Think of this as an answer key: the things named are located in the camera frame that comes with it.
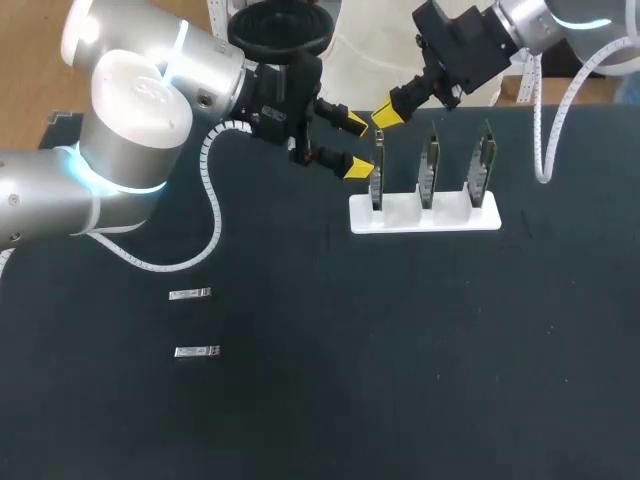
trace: white cloth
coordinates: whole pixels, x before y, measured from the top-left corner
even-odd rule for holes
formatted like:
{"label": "white cloth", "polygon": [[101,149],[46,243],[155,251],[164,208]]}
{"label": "white cloth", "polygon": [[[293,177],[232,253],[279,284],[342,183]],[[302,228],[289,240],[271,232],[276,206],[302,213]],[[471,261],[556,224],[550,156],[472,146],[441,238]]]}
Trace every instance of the white cloth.
{"label": "white cloth", "polygon": [[[321,95],[352,110],[374,110],[389,90],[421,75],[424,61],[416,46],[418,33],[412,13],[424,0],[343,0],[333,41],[322,55],[324,75]],[[484,10],[492,0],[439,0],[449,17],[473,5]],[[493,105],[502,77],[496,77],[472,95],[463,106]],[[425,107],[441,107],[431,99]]]}

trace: white holder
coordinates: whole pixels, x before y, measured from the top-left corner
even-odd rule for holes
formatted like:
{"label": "white holder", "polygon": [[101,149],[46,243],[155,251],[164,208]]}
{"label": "white holder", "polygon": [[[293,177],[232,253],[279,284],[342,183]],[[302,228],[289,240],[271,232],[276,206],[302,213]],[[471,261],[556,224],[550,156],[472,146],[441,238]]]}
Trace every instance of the white holder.
{"label": "white holder", "polygon": [[349,199],[351,231],[356,234],[466,232],[499,230],[502,220],[496,199],[486,192],[482,208],[473,208],[467,184],[459,192],[436,192],[433,208],[424,210],[418,187],[413,193],[382,197],[382,211],[374,211],[371,195]]}

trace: small metal part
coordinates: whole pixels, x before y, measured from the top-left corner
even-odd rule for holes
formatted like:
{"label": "small metal part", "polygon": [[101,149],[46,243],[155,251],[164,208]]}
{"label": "small metal part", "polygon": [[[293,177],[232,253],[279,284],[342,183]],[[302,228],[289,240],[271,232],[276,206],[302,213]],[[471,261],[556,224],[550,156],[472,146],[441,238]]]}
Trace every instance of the small metal part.
{"label": "small metal part", "polygon": [[62,112],[62,111],[54,110],[49,116],[49,118],[47,119],[47,121],[49,125],[55,125],[58,122],[58,118],[60,117],[68,118],[72,116],[73,116],[73,112]]}
{"label": "small metal part", "polygon": [[192,300],[194,298],[205,298],[211,296],[210,288],[199,288],[197,290],[182,290],[169,293],[169,300]]}
{"label": "small metal part", "polygon": [[371,172],[369,190],[371,203],[375,212],[382,211],[382,196],[384,193],[384,132],[381,129],[375,131],[375,150],[373,152],[373,172]]}
{"label": "small metal part", "polygon": [[482,129],[480,141],[473,152],[473,157],[471,157],[471,165],[469,166],[469,175],[467,177],[469,198],[473,208],[482,207],[497,152],[498,147],[487,120]]}
{"label": "small metal part", "polygon": [[433,195],[436,190],[436,179],[438,177],[438,164],[440,162],[440,142],[436,124],[432,123],[431,130],[427,135],[427,141],[420,155],[420,171],[418,173],[418,190],[422,208],[431,210],[433,207]]}
{"label": "small metal part", "polygon": [[178,347],[175,353],[175,358],[206,358],[219,356],[220,345],[211,347]]}

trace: white spiral cable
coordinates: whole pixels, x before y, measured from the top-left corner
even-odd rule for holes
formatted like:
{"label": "white spiral cable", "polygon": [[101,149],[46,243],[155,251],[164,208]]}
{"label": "white spiral cable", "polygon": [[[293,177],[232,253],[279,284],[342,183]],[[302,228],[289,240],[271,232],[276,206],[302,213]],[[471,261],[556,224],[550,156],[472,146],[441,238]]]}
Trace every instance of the white spiral cable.
{"label": "white spiral cable", "polygon": [[213,252],[213,250],[216,248],[216,245],[218,245],[218,241],[220,240],[220,234],[222,233],[222,215],[220,213],[220,205],[218,204],[218,199],[215,192],[213,191],[211,178],[209,177],[209,150],[211,149],[211,145],[213,144],[215,139],[221,133],[229,130],[239,130],[241,132],[251,133],[251,126],[248,123],[238,121],[228,121],[221,123],[217,125],[213,130],[211,130],[211,132],[209,132],[207,138],[205,138],[204,143],[202,144],[202,150],[200,151],[200,176],[202,177],[204,189],[206,190],[209,201],[211,202],[213,217],[215,219],[215,227],[213,230],[211,241],[199,255],[192,258],[191,260],[179,263],[177,265],[153,265],[151,263],[143,262],[142,260],[135,258],[133,255],[125,252],[122,248],[99,233],[89,233],[88,235],[97,242],[107,247],[124,261],[149,272],[179,272],[181,270],[186,270],[187,268],[191,268],[201,263],[209,255],[211,255],[211,252]]}
{"label": "white spiral cable", "polygon": [[542,55],[533,57],[533,72],[535,78],[533,88],[534,168],[538,181],[548,183],[553,174],[553,165],[551,168],[547,165],[546,171],[542,166]]}
{"label": "white spiral cable", "polygon": [[571,104],[573,103],[578,91],[584,84],[584,82],[589,78],[589,75],[593,73],[593,71],[598,68],[598,66],[604,62],[607,58],[620,50],[624,50],[626,48],[633,47],[637,45],[638,39],[631,37],[624,37],[618,39],[614,42],[611,42],[609,45],[603,47],[598,52],[596,52],[590,59],[587,61],[582,69],[578,72],[576,77],[571,82],[567,93],[565,93],[560,106],[558,107],[558,112],[556,113],[555,120],[553,121],[553,127],[551,128],[551,134],[549,136],[549,145],[547,146],[547,154],[545,156],[544,168],[542,167],[542,70],[540,69],[540,77],[538,78],[537,70],[536,70],[536,104],[534,108],[534,158],[535,158],[535,168],[536,168],[536,177],[540,181],[540,183],[549,183],[551,177],[553,176],[553,167],[556,160],[556,153],[558,150],[558,142],[560,141],[560,135],[562,134],[562,127],[564,126],[565,120],[567,119],[567,114],[569,113],[569,109],[571,108]]}

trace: white cable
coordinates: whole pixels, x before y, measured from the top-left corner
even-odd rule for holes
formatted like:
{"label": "white cable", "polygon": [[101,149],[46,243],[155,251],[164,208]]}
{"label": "white cable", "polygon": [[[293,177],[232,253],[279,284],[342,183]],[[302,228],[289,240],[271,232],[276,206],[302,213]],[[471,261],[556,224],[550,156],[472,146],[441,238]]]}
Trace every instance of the white cable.
{"label": "white cable", "polygon": [[[558,112],[556,113],[556,118],[553,121],[553,127],[551,128],[551,134],[549,136],[549,145],[547,146],[547,154],[545,157],[545,165],[542,167],[542,128],[541,128],[541,105],[542,105],[542,95],[540,94],[540,98],[536,97],[536,106],[534,109],[534,157],[535,157],[535,168],[536,168],[536,177],[540,183],[549,183],[551,177],[553,176],[553,167],[556,160],[556,152],[558,150],[558,142],[560,141],[560,135],[562,134],[562,127],[564,126],[564,122],[567,119],[567,114],[569,113],[569,108],[573,103],[573,100],[576,98],[578,91],[584,84],[584,82],[589,78],[589,75],[598,68],[598,66],[604,62],[611,55],[616,54],[620,50],[624,50],[626,48],[633,47],[638,42],[637,38],[624,37],[618,39],[614,42],[611,42],[609,45],[603,47],[598,50],[593,57],[587,61],[582,69],[578,72],[576,77],[571,82],[567,93],[565,93],[560,106],[558,107]],[[542,81],[539,81],[540,93],[542,90]]]}
{"label": "white cable", "polygon": [[552,172],[542,167],[542,55],[533,58],[533,152],[536,178],[540,183],[547,183],[547,175],[551,179]]}
{"label": "white cable", "polygon": [[124,261],[130,263],[131,265],[138,267],[142,270],[147,270],[150,272],[156,273],[170,273],[170,272],[178,272],[181,270],[186,270],[187,268],[191,268],[203,260],[205,260],[211,252],[216,248],[218,241],[220,240],[220,234],[222,232],[222,215],[220,213],[220,205],[218,204],[218,199],[216,197],[215,192],[213,191],[213,186],[211,185],[211,179],[209,177],[209,150],[211,149],[211,145],[215,141],[215,139],[223,132],[229,130],[239,130],[245,133],[251,133],[251,126],[245,122],[238,121],[228,121],[219,124],[216,126],[207,138],[205,138],[204,143],[202,145],[202,150],[200,151],[200,176],[202,177],[202,183],[204,185],[204,189],[207,192],[207,196],[209,197],[209,201],[211,202],[211,208],[213,210],[213,217],[215,219],[215,227],[213,230],[213,236],[211,237],[211,241],[209,245],[196,257],[192,258],[183,263],[179,263],[177,265],[153,265],[147,262],[143,262],[135,258],[134,256],[125,252],[122,248],[118,247],[111,240],[108,240],[106,237],[99,233],[89,233],[88,235],[101,243],[117,256],[119,256]]}
{"label": "white cable", "polygon": [[12,253],[13,253],[13,249],[0,252],[0,279],[2,278],[2,272],[4,271],[4,267],[9,261],[9,257],[11,256]]}
{"label": "white cable", "polygon": [[636,0],[627,0],[625,12],[625,22],[627,24],[627,35],[635,39],[638,36],[638,26],[636,22]]}

